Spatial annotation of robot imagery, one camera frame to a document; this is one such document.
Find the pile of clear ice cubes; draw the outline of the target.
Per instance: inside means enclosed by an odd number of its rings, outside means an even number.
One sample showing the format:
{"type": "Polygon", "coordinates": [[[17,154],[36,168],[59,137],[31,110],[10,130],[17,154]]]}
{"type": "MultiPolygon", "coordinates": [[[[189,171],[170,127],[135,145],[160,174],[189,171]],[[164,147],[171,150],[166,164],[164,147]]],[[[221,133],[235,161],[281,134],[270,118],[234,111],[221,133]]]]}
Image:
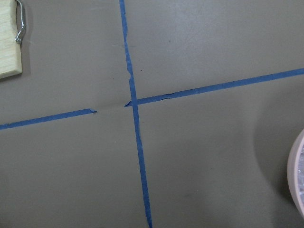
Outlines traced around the pile of clear ice cubes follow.
{"type": "Polygon", "coordinates": [[[302,204],[304,203],[304,149],[302,148],[299,156],[299,162],[297,167],[297,181],[299,196],[302,204]]]}

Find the wooden cutting board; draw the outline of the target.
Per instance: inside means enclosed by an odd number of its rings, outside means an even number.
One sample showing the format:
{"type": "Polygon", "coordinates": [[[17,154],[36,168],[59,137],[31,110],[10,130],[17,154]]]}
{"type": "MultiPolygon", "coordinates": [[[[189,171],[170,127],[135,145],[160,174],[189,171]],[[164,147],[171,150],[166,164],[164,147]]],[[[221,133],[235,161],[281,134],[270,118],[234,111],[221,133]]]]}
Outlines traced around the wooden cutting board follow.
{"type": "Polygon", "coordinates": [[[0,78],[22,73],[21,44],[26,33],[25,8],[21,0],[0,2],[0,78]]]}

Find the pink bowl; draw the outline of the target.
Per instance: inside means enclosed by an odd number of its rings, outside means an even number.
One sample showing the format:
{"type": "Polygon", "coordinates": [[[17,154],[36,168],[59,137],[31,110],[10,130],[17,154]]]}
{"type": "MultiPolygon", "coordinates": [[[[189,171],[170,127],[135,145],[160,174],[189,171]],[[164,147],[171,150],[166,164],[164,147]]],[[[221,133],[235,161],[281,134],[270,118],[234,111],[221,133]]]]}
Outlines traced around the pink bowl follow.
{"type": "Polygon", "coordinates": [[[302,203],[300,188],[298,186],[298,165],[303,146],[304,131],[302,130],[291,147],[287,162],[288,187],[294,204],[302,217],[304,217],[304,204],[302,203]]]}

